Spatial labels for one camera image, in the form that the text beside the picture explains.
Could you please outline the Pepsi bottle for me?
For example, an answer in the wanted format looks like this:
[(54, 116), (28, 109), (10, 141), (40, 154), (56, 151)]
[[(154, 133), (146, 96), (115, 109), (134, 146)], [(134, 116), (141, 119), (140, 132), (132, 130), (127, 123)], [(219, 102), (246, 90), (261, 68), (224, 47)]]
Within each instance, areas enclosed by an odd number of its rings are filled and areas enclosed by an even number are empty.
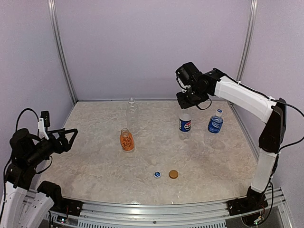
[(179, 114), (179, 138), (186, 140), (191, 134), (191, 114), (187, 109), (182, 109)]

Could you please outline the clear plastic bottle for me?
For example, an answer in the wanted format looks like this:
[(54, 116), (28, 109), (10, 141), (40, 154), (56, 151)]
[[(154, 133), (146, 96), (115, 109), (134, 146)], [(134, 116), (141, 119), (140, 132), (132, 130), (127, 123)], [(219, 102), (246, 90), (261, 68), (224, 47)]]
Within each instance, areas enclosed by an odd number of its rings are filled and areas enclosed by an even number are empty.
[(126, 109), (127, 128), (132, 134), (139, 130), (139, 107), (134, 97), (129, 98)]

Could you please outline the orange juice bottle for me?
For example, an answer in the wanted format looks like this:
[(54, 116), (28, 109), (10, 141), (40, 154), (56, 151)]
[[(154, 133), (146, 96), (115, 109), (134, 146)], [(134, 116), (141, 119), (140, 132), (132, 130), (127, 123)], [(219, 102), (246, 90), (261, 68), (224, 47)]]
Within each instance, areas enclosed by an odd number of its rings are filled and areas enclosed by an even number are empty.
[(133, 152), (135, 149), (133, 135), (127, 128), (120, 131), (120, 144), (124, 152)]

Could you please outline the gold bottle cap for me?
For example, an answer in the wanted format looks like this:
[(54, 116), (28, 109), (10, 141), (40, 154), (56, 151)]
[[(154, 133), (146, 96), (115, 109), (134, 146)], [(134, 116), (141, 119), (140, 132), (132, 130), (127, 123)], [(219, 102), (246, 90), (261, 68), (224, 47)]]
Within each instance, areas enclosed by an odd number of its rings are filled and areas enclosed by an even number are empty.
[(169, 171), (169, 177), (171, 179), (176, 179), (176, 178), (178, 178), (178, 176), (179, 176), (179, 174), (178, 174), (178, 172), (176, 170)]

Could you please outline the blue bottle cap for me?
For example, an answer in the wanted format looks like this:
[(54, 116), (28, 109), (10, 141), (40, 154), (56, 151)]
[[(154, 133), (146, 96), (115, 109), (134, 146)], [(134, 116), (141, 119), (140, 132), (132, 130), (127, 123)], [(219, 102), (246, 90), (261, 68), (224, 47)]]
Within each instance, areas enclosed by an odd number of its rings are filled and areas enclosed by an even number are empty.
[(161, 172), (156, 171), (156, 172), (154, 172), (153, 176), (154, 176), (155, 178), (160, 178), (162, 175), (161, 175)]

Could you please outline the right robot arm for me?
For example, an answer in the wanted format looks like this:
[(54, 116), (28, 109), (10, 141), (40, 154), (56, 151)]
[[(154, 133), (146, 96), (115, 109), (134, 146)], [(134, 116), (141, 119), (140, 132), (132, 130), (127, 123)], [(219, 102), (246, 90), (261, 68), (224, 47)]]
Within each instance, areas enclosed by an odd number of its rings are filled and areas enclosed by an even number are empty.
[(182, 109), (198, 106), (210, 96), (216, 96), (239, 106), (264, 123), (264, 129), (258, 140), (257, 168), (250, 185), (254, 192), (243, 200), (243, 207), (253, 211), (261, 204), (262, 199), (258, 193), (265, 191), (273, 175), (284, 138), (286, 116), (284, 101), (274, 100), (255, 91), (217, 68), (202, 73), (192, 62), (188, 62), (179, 67), (175, 74), (182, 89), (176, 94)]

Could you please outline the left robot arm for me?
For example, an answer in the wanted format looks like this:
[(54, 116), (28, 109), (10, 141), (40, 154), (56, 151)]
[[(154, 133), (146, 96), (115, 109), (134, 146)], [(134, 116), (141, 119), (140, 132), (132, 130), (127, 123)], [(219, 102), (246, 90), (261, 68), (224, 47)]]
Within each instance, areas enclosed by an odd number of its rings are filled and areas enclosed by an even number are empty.
[(69, 215), (79, 215), (82, 202), (62, 197), (61, 187), (43, 181), (30, 205), (24, 200), (32, 179), (39, 172), (36, 167), (53, 153), (68, 152), (78, 133), (77, 129), (50, 131), (48, 138), (40, 139), (28, 129), (17, 130), (10, 139), (12, 153), (10, 164), (4, 170), (4, 193), (0, 226), (2, 228), (37, 228), (49, 210)]

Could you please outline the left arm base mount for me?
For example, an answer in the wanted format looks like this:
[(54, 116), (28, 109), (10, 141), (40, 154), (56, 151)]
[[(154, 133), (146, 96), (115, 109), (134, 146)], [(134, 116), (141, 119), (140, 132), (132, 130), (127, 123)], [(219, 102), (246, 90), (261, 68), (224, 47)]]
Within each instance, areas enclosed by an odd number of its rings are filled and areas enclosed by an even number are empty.
[(37, 191), (46, 194), (47, 197), (50, 197), (53, 200), (54, 205), (51, 207), (51, 211), (77, 217), (80, 216), (83, 202), (64, 198), (59, 185), (49, 181), (43, 181), (38, 186)]

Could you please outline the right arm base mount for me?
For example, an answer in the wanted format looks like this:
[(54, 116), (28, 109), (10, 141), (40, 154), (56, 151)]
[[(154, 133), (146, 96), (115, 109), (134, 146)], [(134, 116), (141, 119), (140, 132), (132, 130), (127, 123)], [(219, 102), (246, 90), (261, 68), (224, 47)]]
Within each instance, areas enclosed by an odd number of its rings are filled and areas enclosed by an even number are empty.
[(265, 191), (259, 193), (249, 187), (245, 197), (229, 200), (227, 201), (227, 206), (229, 215), (234, 216), (266, 208), (268, 202)]

